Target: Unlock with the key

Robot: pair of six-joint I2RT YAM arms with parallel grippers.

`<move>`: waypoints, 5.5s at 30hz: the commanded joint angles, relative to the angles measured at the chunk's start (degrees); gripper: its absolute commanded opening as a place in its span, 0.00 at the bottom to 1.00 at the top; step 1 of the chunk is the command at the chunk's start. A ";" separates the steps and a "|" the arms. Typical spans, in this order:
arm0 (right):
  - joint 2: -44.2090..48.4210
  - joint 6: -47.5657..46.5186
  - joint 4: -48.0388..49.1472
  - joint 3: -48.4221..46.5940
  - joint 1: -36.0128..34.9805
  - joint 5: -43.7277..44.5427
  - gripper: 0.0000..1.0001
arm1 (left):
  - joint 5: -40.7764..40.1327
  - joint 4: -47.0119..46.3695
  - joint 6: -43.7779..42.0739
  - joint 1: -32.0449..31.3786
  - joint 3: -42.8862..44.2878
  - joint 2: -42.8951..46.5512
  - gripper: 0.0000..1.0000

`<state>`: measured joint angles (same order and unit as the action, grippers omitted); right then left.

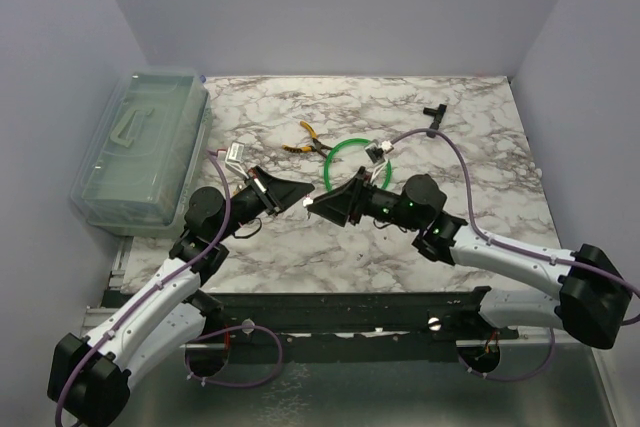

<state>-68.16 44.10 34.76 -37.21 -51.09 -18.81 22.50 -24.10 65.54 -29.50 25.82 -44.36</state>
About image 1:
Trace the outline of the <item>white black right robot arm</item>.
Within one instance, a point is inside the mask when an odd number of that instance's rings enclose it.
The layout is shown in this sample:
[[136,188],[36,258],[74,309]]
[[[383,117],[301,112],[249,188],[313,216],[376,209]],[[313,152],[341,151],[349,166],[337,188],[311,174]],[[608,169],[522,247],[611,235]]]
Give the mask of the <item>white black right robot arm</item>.
[[549,249],[486,233],[444,210],[447,197],[427,174],[414,175],[400,193],[374,186],[365,170],[304,206],[341,227],[364,216],[416,232],[412,245],[425,258],[476,268],[526,285],[526,290],[489,290],[464,309],[460,326],[480,339],[494,328],[562,329],[597,349],[614,346],[632,299],[630,285],[608,256],[584,244],[576,251]]

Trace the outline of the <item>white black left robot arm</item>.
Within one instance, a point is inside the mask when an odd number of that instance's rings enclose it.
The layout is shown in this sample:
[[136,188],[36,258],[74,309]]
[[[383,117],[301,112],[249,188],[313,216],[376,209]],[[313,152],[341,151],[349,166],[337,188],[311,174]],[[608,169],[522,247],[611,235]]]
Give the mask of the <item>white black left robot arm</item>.
[[261,214],[278,215],[313,191],[308,182],[250,169],[243,189],[202,187],[190,197],[185,227],[156,274],[87,334],[67,334],[53,353],[47,396],[55,421],[69,412],[87,426],[108,426],[140,380],[181,344],[214,340],[222,327],[201,287],[229,254],[223,240]]

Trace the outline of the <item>green cable lock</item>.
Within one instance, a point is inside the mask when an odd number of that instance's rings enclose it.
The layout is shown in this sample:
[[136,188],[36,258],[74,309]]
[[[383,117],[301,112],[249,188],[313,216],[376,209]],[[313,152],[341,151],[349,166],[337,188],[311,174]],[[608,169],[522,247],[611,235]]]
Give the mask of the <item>green cable lock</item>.
[[[324,167],[323,167],[323,181],[324,181],[324,186],[325,186],[325,190],[327,192],[330,192],[333,187],[331,185],[331,179],[330,179],[330,167],[331,164],[334,160],[334,157],[338,154],[338,152],[340,150],[342,150],[343,148],[346,147],[350,147],[350,146],[365,146],[367,144],[369,144],[370,141],[368,139],[364,139],[364,138],[350,138],[350,139],[346,139],[343,140],[341,142],[339,142],[335,147],[333,147],[330,151],[329,154],[327,155],[327,158],[324,162]],[[388,163],[386,166],[386,176],[384,179],[384,182],[381,186],[381,189],[386,189],[392,180],[392,167],[391,164]]]

